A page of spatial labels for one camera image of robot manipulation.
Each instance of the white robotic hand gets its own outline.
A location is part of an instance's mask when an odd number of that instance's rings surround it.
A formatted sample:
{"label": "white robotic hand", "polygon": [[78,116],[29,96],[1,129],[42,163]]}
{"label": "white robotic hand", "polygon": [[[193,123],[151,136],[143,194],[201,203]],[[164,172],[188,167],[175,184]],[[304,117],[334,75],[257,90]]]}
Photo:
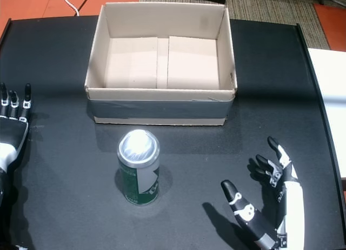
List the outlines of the white robotic hand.
{"label": "white robotic hand", "polygon": [[0,83],[0,205],[8,193],[8,167],[13,163],[28,133],[28,119],[31,110],[31,85],[25,85],[22,105],[15,91],[7,91],[4,83]]}
{"label": "white robotic hand", "polygon": [[256,155],[258,164],[255,173],[264,178],[275,190],[278,203],[276,229],[268,224],[262,213],[250,204],[230,181],[223,181],[221,186],[238,223],[252,235],[259,248],[263,250],[303,250],[304,200],[302,187],[293,163],[282,146],[272,137],[268,137],[268,144],[276,152],[279,163]]}

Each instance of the table surface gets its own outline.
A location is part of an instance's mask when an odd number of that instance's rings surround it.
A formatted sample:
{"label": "table surface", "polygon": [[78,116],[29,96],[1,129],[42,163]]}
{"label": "table surface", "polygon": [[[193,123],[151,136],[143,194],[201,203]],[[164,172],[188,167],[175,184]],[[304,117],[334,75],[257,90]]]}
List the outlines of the table surface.
{"label": "table surface", "polygon": [[346,179],[346,52],[309,49],[332,133],[341,178]]}
{"label": "table surface", "polygon": [[344,248],[341,191],[297,28],[231,21],[238,94],[222,127],[146,127],[161,143],[160,195],[136,207],[121,193],[116,144],[134,126],[95,124],[83,83],[97,17],[14,21],[0,60],[10,89],[31,82],[34,109],[11,212],[30,249],[251,249],[219,183],[230,179],[275,219],[251,179],[268,135],[289,152],[304,191],[305,249]]}

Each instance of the aluminum can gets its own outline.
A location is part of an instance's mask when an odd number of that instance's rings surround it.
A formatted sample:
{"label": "aluminum can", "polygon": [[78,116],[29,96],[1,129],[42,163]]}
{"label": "aluminum can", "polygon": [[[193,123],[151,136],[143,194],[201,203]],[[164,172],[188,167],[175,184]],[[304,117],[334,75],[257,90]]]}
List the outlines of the aluminum can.
{"label": "aluminum can", "polygon": [[119,142],[117,155],[128,201],[146,205],[158,196],[159,142],[149,131],[136,129]]}

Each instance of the can lid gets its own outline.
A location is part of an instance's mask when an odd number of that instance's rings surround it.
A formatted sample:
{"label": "can lid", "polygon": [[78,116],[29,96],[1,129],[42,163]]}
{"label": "can lid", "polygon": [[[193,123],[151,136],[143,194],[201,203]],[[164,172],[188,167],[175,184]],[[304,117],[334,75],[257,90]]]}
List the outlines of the can lid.
{"label": "can lid", "polygon": [[158,158],[159,143],[151,132],[136,129],[120,140],[117,154],[123,164],[131,168],[144,168]]}

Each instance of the open cardboard box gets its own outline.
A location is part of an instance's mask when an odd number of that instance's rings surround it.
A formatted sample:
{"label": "open cardboard box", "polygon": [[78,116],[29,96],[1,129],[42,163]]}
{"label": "open cardboard box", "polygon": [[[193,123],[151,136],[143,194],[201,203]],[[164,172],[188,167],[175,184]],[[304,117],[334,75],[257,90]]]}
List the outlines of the open cardboard box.
{"label": "open cardboard box", "polygon": [[85,90],[97,123],[223,125],[237,90],[228,9],[107,3]]}

